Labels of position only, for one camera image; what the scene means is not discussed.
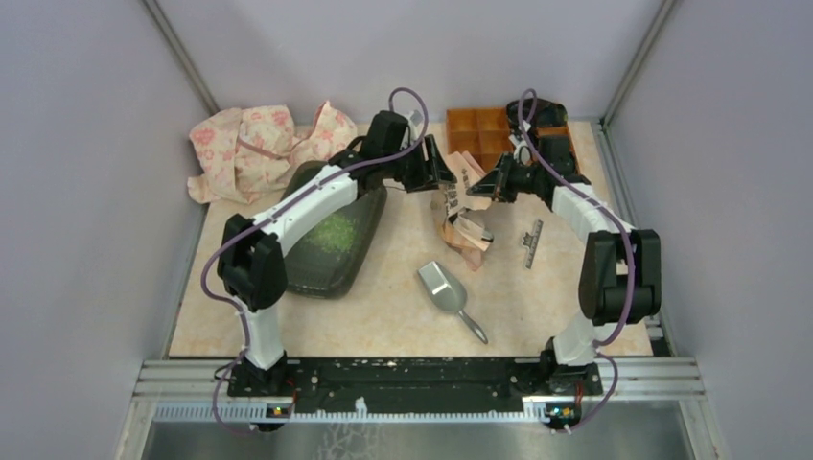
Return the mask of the pink cat litter bag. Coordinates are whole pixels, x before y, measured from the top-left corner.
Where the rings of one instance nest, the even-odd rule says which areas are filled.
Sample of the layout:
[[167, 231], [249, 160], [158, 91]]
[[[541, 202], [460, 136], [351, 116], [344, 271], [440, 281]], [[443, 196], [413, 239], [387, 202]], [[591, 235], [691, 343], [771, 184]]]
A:
[[477, 271], [495, 239], [484, 218], [492, 201], [468, 195], [467, 190], [484, 178], [486, 172], [468, 151], [443, 154], [442, 159], [456, 182], [442, 184], [432, 193], [433, 222], [442, 241], [460, 255], [470, 270]]

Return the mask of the grey bag sealing clip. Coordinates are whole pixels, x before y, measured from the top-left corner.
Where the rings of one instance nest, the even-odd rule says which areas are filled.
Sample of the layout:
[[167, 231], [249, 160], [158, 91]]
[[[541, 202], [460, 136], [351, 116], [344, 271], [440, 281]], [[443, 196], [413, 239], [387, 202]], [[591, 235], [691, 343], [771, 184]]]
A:
[[521, 238], [521, 245], [525, 249], [525, 256], [523, 259], [523, 267], [530, 270], [534, 264], [539, 239], [544, 227], [544, 222], [541, 219], [536, 219], [531, 229], [525, 232]]

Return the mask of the grey metal litter scoop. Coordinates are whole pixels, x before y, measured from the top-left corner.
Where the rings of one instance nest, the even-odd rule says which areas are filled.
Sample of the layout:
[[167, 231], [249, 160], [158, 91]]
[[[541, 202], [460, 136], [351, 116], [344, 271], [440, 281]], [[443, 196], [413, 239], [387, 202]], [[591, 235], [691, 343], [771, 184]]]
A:
[[417, 275], [429, 299], [440, 311], [460, 319], [483, 344], [490, 343], [483, 328], [465, 311], [468, 292], [459, 279], [437, 261], [420, 267]]

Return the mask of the dark grey litter box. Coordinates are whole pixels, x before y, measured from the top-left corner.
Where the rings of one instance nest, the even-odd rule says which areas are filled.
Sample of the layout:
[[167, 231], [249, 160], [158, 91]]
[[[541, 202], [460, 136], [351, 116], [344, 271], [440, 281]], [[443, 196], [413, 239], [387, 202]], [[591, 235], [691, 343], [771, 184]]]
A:
[[287, 292], [337, 299], [354, 284], [381, 222], [385, 188], [333, 212], [307, 232], [285, 258]]

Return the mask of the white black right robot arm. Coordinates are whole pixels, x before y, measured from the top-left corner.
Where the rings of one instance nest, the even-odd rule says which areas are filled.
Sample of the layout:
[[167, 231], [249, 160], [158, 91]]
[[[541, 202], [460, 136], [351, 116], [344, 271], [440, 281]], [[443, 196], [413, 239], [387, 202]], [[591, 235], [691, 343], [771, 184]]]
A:
[[542, 351], [540, 382], [552, 395], [593, 390], [598, 349], [615, 341], [624, 326], [661, 309], [661, 239], [653, 230], [625, 222], [597, 197], [564, 137], [542, 139], [524, 160], [528, 152], [522, 146], [503, 154], [466, 192], [505, 203], [520, 194], [536, 196], [584, 244], [580, 311]]

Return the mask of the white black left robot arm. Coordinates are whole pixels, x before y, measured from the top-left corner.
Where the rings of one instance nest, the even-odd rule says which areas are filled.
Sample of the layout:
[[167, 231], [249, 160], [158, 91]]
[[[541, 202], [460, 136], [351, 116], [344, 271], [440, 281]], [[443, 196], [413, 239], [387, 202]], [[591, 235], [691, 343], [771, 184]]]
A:
[[226, 222], [221, 247], [204, 266], [217, 270], [225, 293], [214, 293], [205, 275], [200, 284], [208, 297], [231, 305], [241, 323], [244, 344], [228, 367], [234, 379], [246, 379], [266, 397], [285, 389], [287, 355], [275, 307], [288, 288], [285, 259], [321, 221], [380, 189], [386, 179], [408, 193], [456, 181], [433, 136], [415, 133], [408, 118], [383, 110], [365, 134], [291, 195], [252, 218], [236, 214]]

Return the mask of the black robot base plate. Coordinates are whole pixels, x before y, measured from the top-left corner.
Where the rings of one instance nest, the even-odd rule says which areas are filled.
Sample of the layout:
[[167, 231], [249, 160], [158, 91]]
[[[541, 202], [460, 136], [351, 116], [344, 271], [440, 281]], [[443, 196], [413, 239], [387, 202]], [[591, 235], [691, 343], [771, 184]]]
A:
[[285, 357], [268, 371], [246, 362], [227, 378], [231, 397], [290, 397], [301, 414], [365, 403], [373, 414], [513, 412], [523, 398], [573, 403], [603, 392], [596, 364], [535, 357]]

